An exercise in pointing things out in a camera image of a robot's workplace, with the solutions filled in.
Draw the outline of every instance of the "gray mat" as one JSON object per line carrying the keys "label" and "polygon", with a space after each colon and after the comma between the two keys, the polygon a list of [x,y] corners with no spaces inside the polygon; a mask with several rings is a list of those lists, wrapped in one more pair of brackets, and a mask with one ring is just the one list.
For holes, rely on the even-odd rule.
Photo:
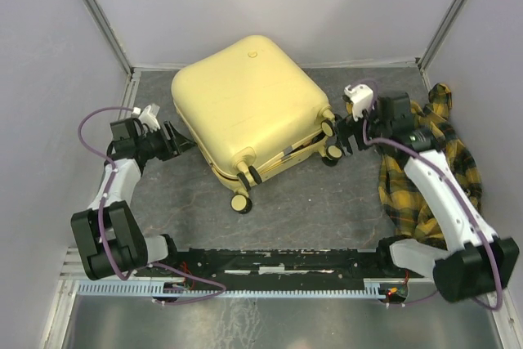
{"label": "gray mat", "polygon": [[[359,78],[376,78],[383,90],[405,90],[420,104],[427,90],[415,68],[306,69],[341,115],[342,89]],[[159,117],[189,136],[171,97],[171,71],[142,72],[135,106],[161,106]],[[151,161],[138,183],[132,211],[145,235],[168,233],[179,249],[374,248],[394,226],[378,197],[379,155],[356,151],[334,167],[312,155],[256,186],[253,210],[230,208],[232,192],[214,177],[197,148],[167,162]]]}

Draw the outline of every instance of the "plaid shirt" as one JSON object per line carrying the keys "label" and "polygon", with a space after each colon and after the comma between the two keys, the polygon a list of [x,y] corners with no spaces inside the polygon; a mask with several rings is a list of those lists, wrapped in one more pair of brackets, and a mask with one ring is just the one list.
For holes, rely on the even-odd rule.
{"label": "plaid shirt", "polygon": [[[428,95],[425,108],[411,101],[416,127],[425,126],[436,137],[447,158],[447,164],[474,207],[481,209],[481,179],[476,162],[458,139],[448,118],[452,108],[450,89],[436,84]],[[385,212],[396,225],[398,235],[407,235],[421,243],[445,248],[444,236],[427,202],[418,188],[407,178],[398,163],[383,156],[379,173],[379,196]]]}

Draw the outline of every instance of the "purple cable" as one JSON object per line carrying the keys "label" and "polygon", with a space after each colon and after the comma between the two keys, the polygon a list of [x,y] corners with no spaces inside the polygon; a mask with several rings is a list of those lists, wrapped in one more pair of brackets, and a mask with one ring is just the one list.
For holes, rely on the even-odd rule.
{"label": "purple cable", "polygon": [[[360,83],[368,83],[368,82],[371,82],[374,85],[374,88],[371,87],[371,89],[373,90],[373,93],[374,93],[373,101],[372,101],[372,104],[370,105],[370,109],[372,109],[378,98],[378,94],[377,94],[378,83],[374,79],[368,78],[368,79],[362,79],[360,81],[357,81],[356,83],[354,83],[354,85],[357,85]],[[496,263],[496,258],[494,256],[494,253],[492,252],[492,248],[490,247],[489,241],[486,239],[484,233],[481,231],[480,227],[478,226],[478,223],[477,223],[476,219],[474,218],[474,214],[472,214],[471,210],[468,208],[467,203],[462,198],[461,194],[459,193],[458,188],[454,185],[454,183],[435,164],[433,164],[428,159],[425,159],[424,157],[422,157],[420,154],[418,154],[414,150],[409,149],[407,146],[401,145],[400,143],[393,141],[391,139],[381,138],[381,137],[369,140],[367,138],[367,119],[365,119],[363,122],[363,141],[367,146],[383,144],[383,145],[389,145],[398,150],[401,150],[404,153],[411,156],[412,158],[418,159],[419,161],[421,161],[422,163],[427,165],[430,169],[432,169],[434,172],[436,172],[442,180],[445,180],[445,183],[447,184],[447,186],[449,186],[450,190],[456,197],[456,200],[459,202],[461,209],[467,215],[468,221],[471,223],[472,227],[474,228],[478,237],[480,238],[481,243],[485,247],[485,251],[487,253],[487,256],[488,256],[489,262],[490,262],[490,268],[492,269],[492,275],[494,277],[494,286],[496,288],[496,305],[491,306],[490,304],[485,304],[485,303],[481,302],[480,300],[478,300],[477,298],[475,298],[474,301],[491,311],[498,311],[499,309],[501,309],[501,307],[503,305],[503,287],[501,285],[501,277],[499,275],[499,269],[498,269],[498,265]]]}
{"label": "purple cable", "polygon": [[219,290],[218,292],[206,294],[205,296],[201,296],[198,298],[191,298],[191,299],[185,300],[183,302],[181,302],[179,300],[175,301],[175,302],[161,302],[161,301],[155,299],[154,302],[157,304],[167,305],[167,306],[182,306],[184,304],[191,304],[193,302],[201,302],[203,300],[208,300],[209,298],[215,298],[216,296],[221,295],[222,293],[224,293],[227,290],[227,288],[224,284],[220,284],[219,282],[216,282],[216,281],[206,280],[205,278],[201,278],[201,277],[195,277],[194,275],[184,273],[183,271],[180,271],[180,270],[175,269],[174,267],[170,267],[168,265],[164,265],[163,263],[154,262],[154,263],[151,263],[151,265],[153,265],[154,267],[160,267],[162,269],[172,271],[173,273],[176,273],[178,275],[181,275],[182,277],[186,277],[186,278],[189,278],[194,281],[198,281],[198,282],[201,282],[204,284],[209,284],[209,285],[213,285],[213,286],[217,286],[218,288],[221,288],[221,290]]}
{"label": "purple cable", "polygon": [[[116,163],[114,163],[114,161],[110,157],[108,157],[106,154],[89,146],[89,144],[87,142],[85,142],[85,139],[83,139],[83,135],[82,135],[82,129],[83,129],[83,126],[85,125],[86,121],[88,121],[90,118],[92,118],[95,114],[99,114],[100,112],[105,112],[107,110],[122,110],[122,111],[131,111],[132,112],[133,108],[126,108],[125,106],[107,106],[105,108],[100,108],[99,110],[95,110],[94,112],[91,112],[78,125],[78,139],[80,140],[80,143],[82,143],[83,147],[85,147],[91,153],[96,154],[98,157],[105,159],[111,165],[111,167],[113,169],[113,171],[111,171],[111,173],[109,175],[109,179],[107,179],[107,183],[105,184],[104,191],[103,191],[102,197],[100,199],[100,206],[98,207],[98,227],[100,229],[101,243],[102,243],[102,246],[104,247],[105,255],[107,255],[107,259],[109,260],[109,264],[111,265],[116,276],[118,276],[121,280],[125,281],[125,280],[129,279],[129,277],[132,274],[132,271],[129,271],[127,273],[127,275],[124,275],[121,272],[121,270],[118,268],[118,264],[114,260],[113,254],[109,247],[109,242],[107,241],[107,236],[105,234],[105,227],[104,227],[104,206],[105,206],[105,201],[107,200],[107,198],[104,195],[109,193],[111,185],[113,184],[114,176],[116,176],[116,172],[114,171],[116,169]],[[192,302],[201,302],[202,300],[206,300],[208,298],[214,298],[226,291],[226,286],[224,284],[220,284],[218,282],[211,281],[211,280],[206,280],[205,278],[195,277],[191,274],[187,274],[187,273],[184,273],[183,271],[179,271],[178,269],[175,269],[174,267],[164,265],[163,263],[156,262],[156,263],[152,263],[152,265],[156,266],[156,267],[161,267],[168,271],[172,271],[174,273],[177,273],[178,275],[182,275],[191,280],[199,281],[204,284],[210,284],[210,285],[214,285],[214,286],[221,288],[221,291],[219,291],[219,292],[212,293],[212,294],[209,294],[206,296],[202,296],[200,298],[192,298],[192,299],[184,301],[184,302],[177,302],[176,304],[169,303],[169,304],[182,305],[182,304],[189,304]]]}

